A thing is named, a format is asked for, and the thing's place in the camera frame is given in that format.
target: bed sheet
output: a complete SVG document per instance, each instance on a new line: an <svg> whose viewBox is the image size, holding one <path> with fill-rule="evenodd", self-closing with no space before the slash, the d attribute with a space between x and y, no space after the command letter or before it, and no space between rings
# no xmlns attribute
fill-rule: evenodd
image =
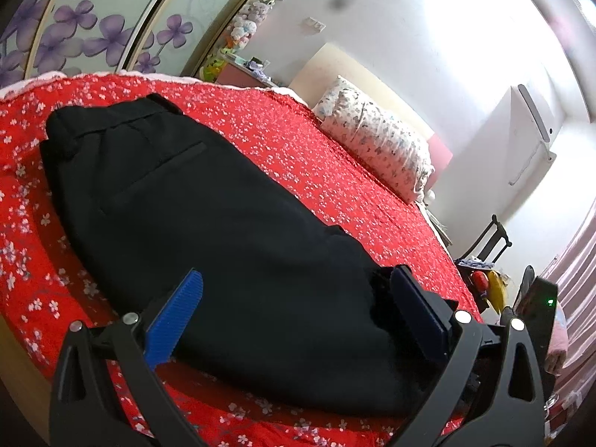
<svg viewBox="0 0 596 447"><path fill-rule="evenodd" d="M419 209L403 203L325 137L314 114L291 97L138 76L57 77L30 83L0 101L0 312L46 378L54 373L71 321L103 325L116 316L53 211L39 153L45 121L58 107L110 105L151 92L225 136L320 219L360 240L378 263L409 264L424 288L458 300L480 319ZM115 363L110 371L131 425L149 433ZM383 445L400 424L280 405L175 361L157 372L212 446ZM456 425L451 421L446 431Z"/></svg>

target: pillow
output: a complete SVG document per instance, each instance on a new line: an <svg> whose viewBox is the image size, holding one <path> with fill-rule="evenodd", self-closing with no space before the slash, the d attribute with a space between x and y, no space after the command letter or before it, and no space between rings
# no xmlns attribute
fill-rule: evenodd
<svg viewBox="0 0 596 447"><path fill-rule="evenodd" d="M341 90L321 130L359 158L406 203L422 200L428 176L434 171L428 143L364 92Z"/></svg>
<svg viewBox="0 0 596 447"><path fill-rule="evenodd" d="M327 116L332 114L333 108L337 102L337 97L342 89L351 89L353 91L362 92L349 80L344 79L342 76L337 76L337 79L335 79L333 84L327 88L321 100L312 108L312 112L314 112L321 121L324 121Z"/></svg>

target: bedside table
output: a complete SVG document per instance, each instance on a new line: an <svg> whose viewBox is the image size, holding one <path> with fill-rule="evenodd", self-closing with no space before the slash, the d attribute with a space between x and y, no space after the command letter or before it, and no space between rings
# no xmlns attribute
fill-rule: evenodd
<svg viewBox="0 0 596 447"><path fill-rule="evenodd" d="M273 82L263 82L248 70L244 65L237 64L226 58L226 65L219 73L215 83L223 86L234 86L237 88L276 88Z"/></svg>

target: rolled blanket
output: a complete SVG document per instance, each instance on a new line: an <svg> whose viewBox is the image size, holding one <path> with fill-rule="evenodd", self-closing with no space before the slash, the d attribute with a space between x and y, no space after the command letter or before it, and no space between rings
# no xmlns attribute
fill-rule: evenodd
<svg viewBox="0 0 596 447"><path fill-rule="evenodd" d="M548 354L544 363L544 369L552 375L559 375L562 366L567 359L569 349L569 338L567 336L567 320L561 304L557 302L555 322L552 326L551 342L548 345Z"/></svg>

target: black chair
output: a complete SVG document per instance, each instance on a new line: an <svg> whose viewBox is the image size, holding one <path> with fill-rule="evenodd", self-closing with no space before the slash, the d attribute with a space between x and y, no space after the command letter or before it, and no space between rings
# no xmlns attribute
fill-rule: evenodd
<svg viewBox="0 0 596 447"><path fill-rule="evenodd" d="M466 253L464 255L462 255L458 259L458 261L465 259L467 256L469 256L474 251L474 249L476 247L478 247L478 244L481 242L481 240L484 238L484 236L489 232L489 230L491 229L491 227L493 225L496 225L497 229L495 230L495 233L492 234L492 237L490 238L490 240L486 243L486 245L483 247L483 249L478 254L478 258L482 261L486 261L488 259L488 255L493 251L493 249L496 247L496 245L503 238L503 239L505 239L505 246L501 249L501 251L497 254L497 256L492 260L492 262L494 263L497 260L499 260L499 257L501 257L503 255L503 252L505 250L507 250L508 247L511 247L513 244L510 242L509 237L507 236L505 227L503 227L503 224L501 222L499 222L499 220L497 220L497 215L493 215L492 220L488 224L488 227L485 228L485 231L482 232L481 236L478 237L476 242L474 242L474 244L466 251Z"/></svg>

